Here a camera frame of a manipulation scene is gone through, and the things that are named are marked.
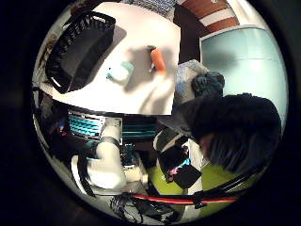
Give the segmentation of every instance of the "black basket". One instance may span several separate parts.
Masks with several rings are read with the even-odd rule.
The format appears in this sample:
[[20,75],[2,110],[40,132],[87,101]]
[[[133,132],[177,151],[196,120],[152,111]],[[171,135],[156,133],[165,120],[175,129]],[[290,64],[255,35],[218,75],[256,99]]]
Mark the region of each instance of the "black basket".
[[99,12],[77,17],[63,32],[46,63],[46,75],[60,93],[85,86],[93,67],[113,41],[116,19]]

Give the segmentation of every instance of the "gray fabric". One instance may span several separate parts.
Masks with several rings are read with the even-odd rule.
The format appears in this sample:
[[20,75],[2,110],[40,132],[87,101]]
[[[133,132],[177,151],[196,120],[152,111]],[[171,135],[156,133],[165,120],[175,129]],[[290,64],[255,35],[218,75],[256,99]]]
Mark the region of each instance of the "gray fabric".
[[192,81],[196,97],[206,98],[211,95],[223,96],[225,87],[224,76],[216,72],[207,72],[204,76],[197,76]]
[[170,18],[170,11],[176,5],[175,0],[123,0],[121,3],[133,4],[142,8],[147,8],[150,11],[168,18]]

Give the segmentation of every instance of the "white table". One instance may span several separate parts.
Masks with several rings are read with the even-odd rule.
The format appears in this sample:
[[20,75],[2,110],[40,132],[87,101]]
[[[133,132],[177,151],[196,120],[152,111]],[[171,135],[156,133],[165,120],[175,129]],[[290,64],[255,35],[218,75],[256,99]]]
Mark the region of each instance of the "white table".
[[[101,3],[94,11],[116,18],[113,43],[102,55],[96,76],[89,84],[65,94],[53,89],[53,98],[95,111],[170,114],[180,52],[180,28],[145,8],[122,3]],[[148,45],[155,45],[162,51],[166,75],[149,73]],[[135,66],[126,87],[105,79],[108,68],[121,61]]]

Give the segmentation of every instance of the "yellow-green object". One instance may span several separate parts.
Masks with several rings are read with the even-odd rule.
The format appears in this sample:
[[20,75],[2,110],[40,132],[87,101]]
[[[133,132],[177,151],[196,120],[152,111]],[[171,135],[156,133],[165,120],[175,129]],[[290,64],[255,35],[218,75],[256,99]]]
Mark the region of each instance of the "yellow-green object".
[[[222,167],[214,166],[209,163],[202,170],[201,180],[202,180],[203,190],[209,190],[216,186],[221,186],[237,176],[238,174],[225,171],[222,169]],[[235,187],[232,191],[251,187],[259,177],[260,177],[259,174],[250,177],[248,180]],[[210,203],[207,206],[202,207],[200,209],[200,217],[201,218],[208,217],[209,215],[222,210],[223,208],[227,207],[230,204],[232,204],[232,202]]]
[[184,190],[176,183],[167,183],[164,174],[158,167],[148,169],[149,178],[160,195],[182,195]]

